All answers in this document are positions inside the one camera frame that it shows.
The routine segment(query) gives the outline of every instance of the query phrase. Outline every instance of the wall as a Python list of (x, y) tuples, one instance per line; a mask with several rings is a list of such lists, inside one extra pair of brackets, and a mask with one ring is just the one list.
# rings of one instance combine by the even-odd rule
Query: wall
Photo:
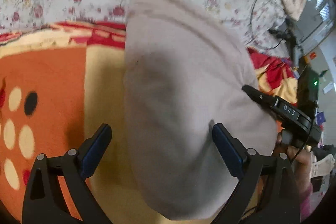
[(319, 111), (323, 111), (326, 122), (324, 123), (324, 144), (336, 145), (336, 90), (333, 88), (323, 94), (323, 88), (330, 82), (336, 81), (336, 66), (332, 60), (336, 56), (336, 31), (333, 31), (321, 44), (313, 50), (316, 58), (310, 64), (317, 73), (329, 69), (319, 82)]

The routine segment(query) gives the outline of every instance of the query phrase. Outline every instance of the blue gripper pad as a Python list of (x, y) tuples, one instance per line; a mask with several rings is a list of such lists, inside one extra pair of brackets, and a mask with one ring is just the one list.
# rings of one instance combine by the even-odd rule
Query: blue gripper pad
[(247, 160), (247, 156), (244, 155), (244, 146), (238, 139), (233, 138), (221, 123), (215, 124), (212, 128), (212, 140), (230, 174), (241, 180), (244, 176), (243, 164)]
[(92, 138), (82, 144), (85, 154), (80, 159), (80, 175), (85, 180), (93, 175), (112, 139), (111, 127), (102, 124)]

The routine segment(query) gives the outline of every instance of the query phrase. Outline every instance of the purple object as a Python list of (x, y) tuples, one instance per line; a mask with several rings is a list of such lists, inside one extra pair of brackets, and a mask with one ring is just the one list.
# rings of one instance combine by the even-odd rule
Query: purple object
[(324, 113), (323, 111), (322, 112), (319, 112), (317, 113), (316, 115), (316, 120), (317, 120), (317, 125), (321, 125), (322, 123), (324, 123), (326, 121), (325, 117), (324, 117)]

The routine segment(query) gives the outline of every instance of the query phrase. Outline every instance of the cream oval spot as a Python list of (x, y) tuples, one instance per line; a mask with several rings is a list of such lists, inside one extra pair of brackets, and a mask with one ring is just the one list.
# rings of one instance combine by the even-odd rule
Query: cream oval spot
[(16, 111), (21, 103), (22, 92), (21, 89), (15, 87), (9, 94), (8, 106), (10, 111)]
[(6, 180), (7, 180), (8, 184), (14, 190), (19, 190), (19, 188), (20, 188), (19, 177), (18, 177), (17, 172), (15, 170), (14, 164), (12, 163), (11, 160), (9, 160), (9, 159), (5, 160), (3, 170), (4, 170), (5, 177), (6, 177)]
[(21, 154), (26, 159), (31, 159), (34, 154), (35, 140), (33, 131), (29, 126), (24, 125), (19, 134), (19, 147)]
[(3, 128), (3, 139), (5, 145), (9, 150), (14, 148), (15, 144), (15, 127), (11, 119), (8, 119), (4, 128)]

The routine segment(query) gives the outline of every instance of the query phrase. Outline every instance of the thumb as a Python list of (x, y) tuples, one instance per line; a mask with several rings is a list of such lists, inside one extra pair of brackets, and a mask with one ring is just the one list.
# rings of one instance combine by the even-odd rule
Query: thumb
[[(290, 159), (292, 159), (294, 158), (294, 156), (296, 155), (298, 151), (299, 151), (298, 148), (295, 148), (293, 146), (288, 146), (287, 155), (289, 156)], [(304, 165), (309, 165), (311, 162), (310, 153), (307, 150), (302, 149), (301, 152), (298, 154), (298, 156), (295, 158), (295, 160)]]

